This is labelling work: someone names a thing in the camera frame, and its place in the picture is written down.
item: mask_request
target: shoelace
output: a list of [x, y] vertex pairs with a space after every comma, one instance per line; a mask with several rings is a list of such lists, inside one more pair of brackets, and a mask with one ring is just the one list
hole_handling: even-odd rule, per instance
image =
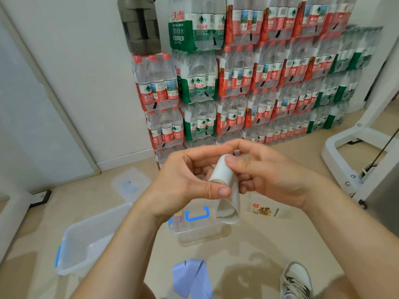
[[307, 286], [301, 284], [292, 277], [285, 277], [284, 275], [281, 275], [281, 278], [289, 289], [287, 293], [291, 291], [295, 296], [298, 297], [298, 299], [310, 299], [310, 290]]

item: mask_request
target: left hand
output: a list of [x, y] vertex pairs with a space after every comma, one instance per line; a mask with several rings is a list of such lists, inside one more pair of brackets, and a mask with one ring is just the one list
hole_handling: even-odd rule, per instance
[[157, 178], [137, 201], [144, 212], [166, 222], [192, 199], [223, 199], [231, 196], [229, 187], [196, 177], [207, 175], [224, 154], [233, 153], [228, 145], [212, 145], [173, 152]]

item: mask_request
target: blue handle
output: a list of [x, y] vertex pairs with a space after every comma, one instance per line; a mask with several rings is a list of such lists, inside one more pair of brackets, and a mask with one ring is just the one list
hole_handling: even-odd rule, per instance
[[186, 221], [191, 222], [191, 221], [198, 221], [200, 219], [208, 218], [209, 215], [210, 215], [209, 208], [207, 206], [205, 206], [203, 209], [206, 211], [205, 215], [198, 216], [198, 217], [193, 217], [193, 218], [188, 218], [188, 215], [190, 214], [190, 211], [185, 211], [184, 212], [184, 216], [186, 217]]
[[58, 257], [59, 257], [59, 251], [61, 250], [61, 246], [58, 247], [58, 252], [57, 252], [57, 256], [55, 257], [55, 265], [54, 267], [58, 266]]

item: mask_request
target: blue fabric strip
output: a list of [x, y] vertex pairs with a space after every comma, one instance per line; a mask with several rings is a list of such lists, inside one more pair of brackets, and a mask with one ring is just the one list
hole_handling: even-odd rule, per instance
[[175, 265], [172, 269], [173, 290], [187, 298], [213, 299], [211, 282], [204, 260], [189, 259]]

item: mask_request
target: right hand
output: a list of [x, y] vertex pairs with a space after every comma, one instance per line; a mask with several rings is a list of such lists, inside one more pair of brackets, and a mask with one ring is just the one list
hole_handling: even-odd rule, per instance
[[237, 173], [241, 194], [256, 191], [286, 205], [303, 208], [307, 199], [337, 186], [272, 148], [246, 140], [225, 143], [249, 157], [226, 156], [226, 165]]

